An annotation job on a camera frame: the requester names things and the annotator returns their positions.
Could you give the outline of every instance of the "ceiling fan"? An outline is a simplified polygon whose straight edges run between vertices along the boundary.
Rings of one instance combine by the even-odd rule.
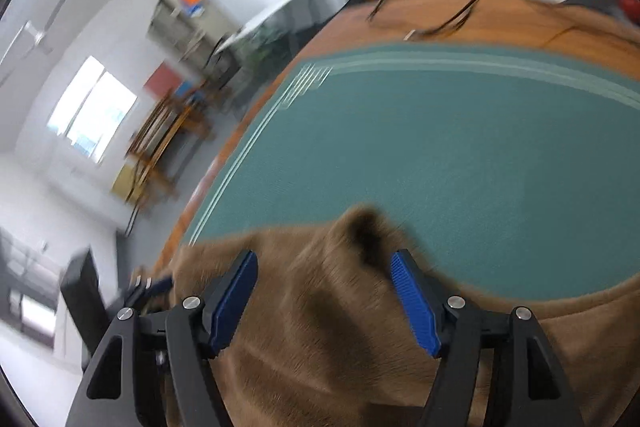
[[[33,24],[33,22],[31,22],[30,20],[25,22],[21,28],[18,30],[18,32],[16,33],[15,37],[12,39],[11,44],[9,44],[9,47],[6,49],[6,51],[4,52],[4,55],[2,55],[2,58],[0,58],[0,66],[2,66],[2,64],[4,63],[5,58],[7,57],[7,55],[9,54],[9,52],[11,51],[11,48],[14,47],[14,44],[16,43],[16,41],[18,40],[18,38],[23,34],[29,34],[32,38],[33,38],[33,44],[31,45],[31,47],[28,49],[28,51],[18,59],[18,61],[15,63],[15,65],[13,66],[13,68],[9,71],[7,71],[1,78],[0,78],[0,87],[4,86],[4,84],[6,83],[7,80],[9,80],[9,77],[14,74],[14,71],[16,70],[16,68],[20,65],[20,63],[25,60],[27,57],[29,57],[29,55],[31,55],[31,53],[34,50],[40,50],[42,51],[45,55],[49,55],[52,52],[52,49],[49,48],[47,46],[46,43],[46,37],[47,37],[47,33],[49,32],[49,29],[51,28],[51,26],[53,26],[53,23],[55,22],[58,14],[60,13],[60,10],[62,10],[62,7],[64,6],[65,2],[67,0],[59,0],[58,3],[56,4],[56,7],[53,9],[53,12],[51,12],[51,15],[49,16],[49,20],[47,21],[47,23],[44,26],[44,29],[39,30],[36,28],[36,26]]]

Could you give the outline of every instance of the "floor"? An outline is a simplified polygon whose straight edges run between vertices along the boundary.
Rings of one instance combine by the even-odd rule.
[[[223,112],[211,111],[209,118],[215,139],[202,141],[185,135],[175,141],[174,149],[169,151],[171,162],[166,170],[175,176],[178,197],[167,198],[141,213],[129,237],[118,237],[118,283],[121,288],[129,285],[130,274],[135,268],[154,265],[191,194],[244,114],[271,83],[271,76],[262,81],[245,81],[231,107]]]

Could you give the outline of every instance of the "teal table surface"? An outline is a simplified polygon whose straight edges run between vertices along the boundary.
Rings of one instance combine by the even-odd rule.
[[[543,52],[400,44],[301,63],[186,241],[372,203],[444,273],[578,296],[640,269],[640,85]]]

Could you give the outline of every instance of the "brown blanket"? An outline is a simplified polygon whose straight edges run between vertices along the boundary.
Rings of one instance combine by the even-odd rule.
[[[324,225],[183,247],[168,268],[171,304],[200,293],[242,248],[258,254],[258,282],[231,346],[211,363],[234,424],[414,426],[438,362],[418,347],[390,281],[391,254],[418,253],[404,233],[359,206]],[[486,309],[523,304],[458,288]],[[594,295],[527,304],[554,344],[586,424],[612,425],[640,385],[640,277]],[[489,362],[481,361],[471,425],[481,424]],[[170,392],[167,398],[176,423]]]

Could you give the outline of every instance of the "red ball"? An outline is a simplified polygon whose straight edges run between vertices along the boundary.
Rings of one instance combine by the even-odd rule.
[[[640,22],[640,0],[618,0],[618,6],[633,22]]]

